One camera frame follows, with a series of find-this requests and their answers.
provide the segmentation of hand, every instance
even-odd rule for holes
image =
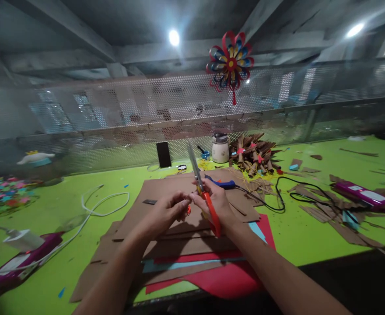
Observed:
[[[169,229],[175,220],[185,221],[190,203],[190,197],[180,190],[168,194],[156,202],[136,230],[153,240]]]
[[[211,202],[214,206],[214,210],[216,211],[217,216],[219,217],[219,221],[222,227],[228,228],[234,223],[239,222],[231,210],[225,190],[207,178],[203,179],[203,186],[204,190],[210,194]],[[204,199],[198,195],[198,192],[196,191],[191,193],[189,197],[195,205],[200,207],[201,210],[207,214],[210,222],[213,222],[211,220],[209,207],[207,206],[207,203],[204,201]]]

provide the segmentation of scissors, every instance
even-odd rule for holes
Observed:
[[[216,237],[220,237],[221,227],[220,227],[219,217],[217,216],[217,213],[214,209],[213,203],[211,202],[209,193],[204,190],[203,181],[201,180],[201,175],[200,175],[200,169],[198,168],[196,157],[194,155],[194,150],[193,150],[194,146],[193,146],[191,140],[188,140],[187,144],[188,144],[187,150],[188,150],[189,159],[191,160],[192,169],[194,170],[194,175],[195,175],[195,178],[197,181],[198,194],[201,196],[201,198],[203,198],[206,201],[206,204],[210,210],[211,219],[213,220],[213,223],[209,222],[210,229],[213,231],[213,233],[214,233],[214,235],[216,235]]]

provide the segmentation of ceiling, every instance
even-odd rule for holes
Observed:
[[[168,42],[171,29],[179,47]],[[375,58],[385,0],[0,0],[0,78],[196,73],[228,30],[245,32],[255,67]]]

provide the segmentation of scissor blade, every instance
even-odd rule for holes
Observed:
[[[198,164],[196,161],[196,156],[194,155],[193,144],[191,143],[191,140],[188,140],[187,150],[189,154],[189,159],[192,164],[192,169],[194,170],[194,175],[198,182],[198,186],[200,187],[201,190],[203,190],[203,182],[201,181],[200,169],[198,168]]]

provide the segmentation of orange scissors handle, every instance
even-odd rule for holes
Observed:
[[[214,209],[213,203],[211,202],[210,195],[208,192],[202,192],[201,197],[206,201],[207,206],[209,207],[210,210],[210,215],[213,220],[213,224],[209,222],[210,224],[210,229],[213,231],[214,235],[216,237],[221,236],[221,227],[220,227],[220,221],[219,217],[217,216],[217,213]]]

